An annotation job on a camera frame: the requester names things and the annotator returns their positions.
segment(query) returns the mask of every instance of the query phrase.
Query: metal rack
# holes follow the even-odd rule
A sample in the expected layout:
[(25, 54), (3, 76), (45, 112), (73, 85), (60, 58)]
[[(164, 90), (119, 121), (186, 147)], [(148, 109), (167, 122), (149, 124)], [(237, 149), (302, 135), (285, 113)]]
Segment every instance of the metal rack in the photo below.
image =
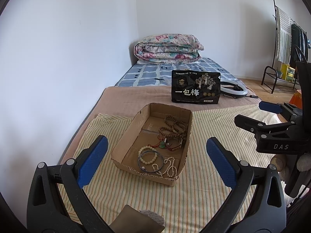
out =
[[(275, 22), (276, 22), (276, 8), (277, 7), (275, 5), (275, 0), (273, 0), (273, 3), (274, 3), (274, 13), (275, 13), (274, 19), (275, 19)], [(291, 20), (293, 21), (293, 23), (295, 23), (307, 35), (307, 32), (305, 32), (293, 19), (291, 19)], [(273, 92), (275, 90), (276, 91), (283, 91), (283, 92), (295, 92), (295, 90), (296, 90), (295, 86), (299, 85), (296, 73), (295, 73), (295, 76), (294, 76), (294, 81), (292, 81), (292, 82), (291, 81), (286, 81), (286, 80), (283, 80), (281, 78), (278, 78), (277, 71), (273, 67), (274, 66), (274, 61), (275, 61), (276, 42), (277, 42), (277, 22), (276, 22), (275, 25), (276, 25), (276, 31), (275, 31), (275, 46), (274, 46), (273, 62), (272, 62), (272, 66), (266, 66), (265, 71), (263, 73), (261, 85), (265, 84), (269, 89), (271, 89), (271, 94), (273, 94)], [(273, 71), (273, 73), (272, 72), (267, 72), (268, 68), (271, 69)], [(274, 83), (266, 83), (265, 82), (266, 74), (274, 79)], [(280, 85), (280, 84), (277, 84), (278, 81), (290, 83), (290, 84), (293, 84), (293, 86)]]

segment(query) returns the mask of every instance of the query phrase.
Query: blue checkered mattress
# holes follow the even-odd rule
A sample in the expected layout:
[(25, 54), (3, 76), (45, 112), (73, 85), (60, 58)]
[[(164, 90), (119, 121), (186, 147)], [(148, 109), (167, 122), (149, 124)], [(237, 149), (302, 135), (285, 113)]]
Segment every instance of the blue checkered mattress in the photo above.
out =
[(238, 81), (226, 69), (222, 68), (210, 58), (201, 58), (200, 63), (191, 64), (150, 64), (133, 65), (129, 71), (118, 81), (117, 87), (139, 86), (170, 86), (172, 84), (172, 70), (194, 70), (206, 72), (219, 72), (222, 79)]

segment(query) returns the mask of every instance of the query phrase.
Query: screw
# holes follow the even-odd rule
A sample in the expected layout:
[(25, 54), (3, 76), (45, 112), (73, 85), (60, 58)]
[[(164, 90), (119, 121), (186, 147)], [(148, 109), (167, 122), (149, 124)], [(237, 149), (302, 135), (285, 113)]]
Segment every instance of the screw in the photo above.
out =
[(240, 161), (240, 164), (241, 164), (242, 166), (248, 166), (248, 162), (245, 161), (245, 160), (241, 160), (241, 161)]
[(69, 166), (71, 166), (71, 165), (74, 164), (74, 162), (75, 162), (75, 160), (71, 158), (71, 159), (69, 159), (69, 160), (66, 161), (66, 164), (69, 165)]
[(270, 168), (271, 170), (276, 170), (276, 166), (273, 165), (273, 164), (270, 164), (270, 165), (269, 165), (269, 168)]
[(45, 166), (44, 162), (40, 162), (40, 163), (38, 164), (38, 168), (43, 168), (44, 166)]

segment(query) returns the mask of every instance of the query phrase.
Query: pink blanket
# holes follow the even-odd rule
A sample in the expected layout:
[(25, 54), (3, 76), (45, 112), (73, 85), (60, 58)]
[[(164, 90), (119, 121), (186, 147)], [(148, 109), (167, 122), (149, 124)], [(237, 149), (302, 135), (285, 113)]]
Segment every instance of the pink blanket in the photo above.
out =
[(144, 106), (149, 103), (164, 103), (190, 109), (192, 111), (199, 111), (258, 104), (259, 102), (259, 99), (250, 97), (234, 99), (232, 97), (221, 95), (218, 104), (198, 105), (189, 103), (173, 103), (171, 101), (170, 86), (109, 87), (104, 90), (98, 103), (73, 137), (64, 158), (62, 159), (62, 163), (73, 156), (85, 129), (99, 113), (122, 117), (134, 117)]

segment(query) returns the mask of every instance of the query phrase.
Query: striped sheet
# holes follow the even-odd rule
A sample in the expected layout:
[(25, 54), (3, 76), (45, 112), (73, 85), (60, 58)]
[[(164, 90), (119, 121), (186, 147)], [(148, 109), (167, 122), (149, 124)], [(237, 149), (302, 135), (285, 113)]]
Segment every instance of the striped sheet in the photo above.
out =
[[(174, 187), (145, 180), (118, 169), (110, 159), (113, 146), (131, 122), (131, 118), (99, 114), (86, 129), (77, 151), (88, 148), (100, 134), (107, 136), (108, 153), (91, 183), (84, 187), (88, 198), (110, 224), (124, 205), (136, 210), (151, 210), (165, 218), (164, 232), (199, 232), (217, 212), (230, 192), (206, 154), (206, 140), (216, 136), (226, 149), (253, 166), (266, 167), (272, 155), (257, 153), (253, 135), (234, 125), (234, 117), (243, 114), (266, 123), (279, 123), (275, 114), (261, 111), (258, 105), (193, 112), (192, 136), (186, 166)], [(79, 222), (66, 196), (60, 192), (71, 218)], [(245, 214), (254, 193), (251, 188), (237, 221)]]
[(291, 51), (291, 19), (280, 8), (276, 8), (276, 27), (277, 27), (277, 58), (285, 64), (290, 63)]

